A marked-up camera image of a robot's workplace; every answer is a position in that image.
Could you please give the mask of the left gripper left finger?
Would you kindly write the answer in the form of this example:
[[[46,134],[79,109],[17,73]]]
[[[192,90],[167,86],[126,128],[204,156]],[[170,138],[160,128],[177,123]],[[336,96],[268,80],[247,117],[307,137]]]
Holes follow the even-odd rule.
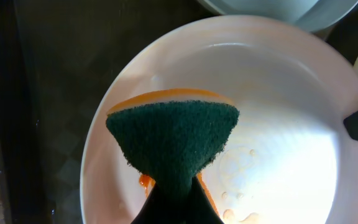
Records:
[[[177,224],[179,209],[155,184],[138,215],[131,224]]]

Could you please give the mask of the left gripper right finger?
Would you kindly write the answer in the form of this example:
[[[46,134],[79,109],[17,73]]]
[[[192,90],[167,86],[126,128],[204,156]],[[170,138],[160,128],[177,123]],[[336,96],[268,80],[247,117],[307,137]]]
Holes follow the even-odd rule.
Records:
[[[183,208],[182,224],[223,224],[214,211],[199,180],[192,178],[191,191]]]

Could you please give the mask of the green orange sponge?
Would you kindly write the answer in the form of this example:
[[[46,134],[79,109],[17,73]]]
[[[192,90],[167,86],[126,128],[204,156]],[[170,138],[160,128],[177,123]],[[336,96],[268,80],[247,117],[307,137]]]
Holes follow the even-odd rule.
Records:
[[[174,88],[114,105],[106,127],[127,162],[173,201],[187,198],[192,179],[220,153],[240,112],[225,96]]]

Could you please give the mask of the pale blue plate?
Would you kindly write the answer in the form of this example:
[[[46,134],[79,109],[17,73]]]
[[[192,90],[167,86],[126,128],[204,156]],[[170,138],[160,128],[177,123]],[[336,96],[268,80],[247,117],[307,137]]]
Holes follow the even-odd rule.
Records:
[[[199,3],[215,14],[269,17],[316,32],[341,20],[358,5],[358,0],[199,0]]]

